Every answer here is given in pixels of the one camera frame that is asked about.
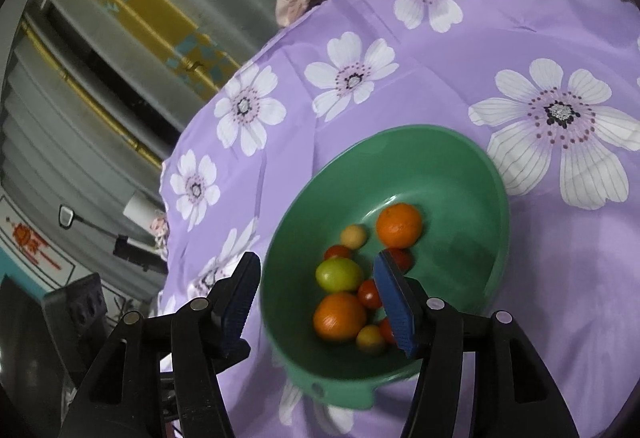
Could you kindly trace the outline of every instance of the table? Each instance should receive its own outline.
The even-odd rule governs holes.
[[[263,258],[296,194],[350,145],[444,125],[487,150],[511,195],[488,310],[513,313],[580,435],[596,436],[640,376],[639,19],[620,0],[328,0],[245,64],[164,163],[160,312],[206,294],[245,250]],[[399,436],[415,381],[380,389],[368,412],[324,407],[287,382],[258,301],[244,337],[251,357],[218,376],[239,438]],[[472,375],[470,356],[460,438]]]

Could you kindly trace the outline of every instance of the green tomato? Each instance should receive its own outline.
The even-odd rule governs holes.
[[[356,291],[363,280],[362,269],[348,258],[329,258],[316,269],[318,285],[329,293]]]

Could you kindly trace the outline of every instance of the bowl handle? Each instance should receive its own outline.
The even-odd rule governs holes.
[[[368,380],[320,378],[295,366],[285,369],[293,385],[298,386],[316,402],[354,410],[371,409],[374,405],[374,391],[385,384]]]

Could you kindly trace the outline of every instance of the black mount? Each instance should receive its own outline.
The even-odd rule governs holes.
[[[259,280],[259,259],[246,253],[231,278],[175,314],[125,314],[84,376],[60,438],[165,438],[165,423],[176,419],[185,438],[234,438],[216,374],[249,356],[239,339],[246,314],[238,325],[228,312],[246,307],[246,290],[236,298],[242,274],[255,267]],[[578,438],[551,375],[509,313],[466,315],[408,283],[423,315],[416,333],[423,361],[401,438],[451,438],[463,352],[476,353],[470,438]],[[248,284],[252,300],[255,275]],[[161,374],[169,353],[174,371]]]

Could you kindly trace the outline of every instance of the red tomato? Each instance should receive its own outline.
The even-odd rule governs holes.
[[[391,331],[391,323],[389,322],[389,317],[385,317],[380,323],[378,323],[378,328],[380,328],[380,333],[383,338],[389,344],[396,344],[396,338],[394,337],[394,333]]]
[[[394,258],[400,272],[405,274],[414,265],[414,258],[404,249],[385,249]]]
[[[329,247],[324,253],[324,259],[329,258],[349,258],[351,259],[351,250],[344,245],[334,245]]]
[[[362,285],[358,288],[358,301],[360,301],[360,304],[365,308],[369,308],[370,310],[382,308],[380,294],[378,293],[378,288],[376,288],[376,284],[373,282],[373,279],[367,279],[362,282]]]

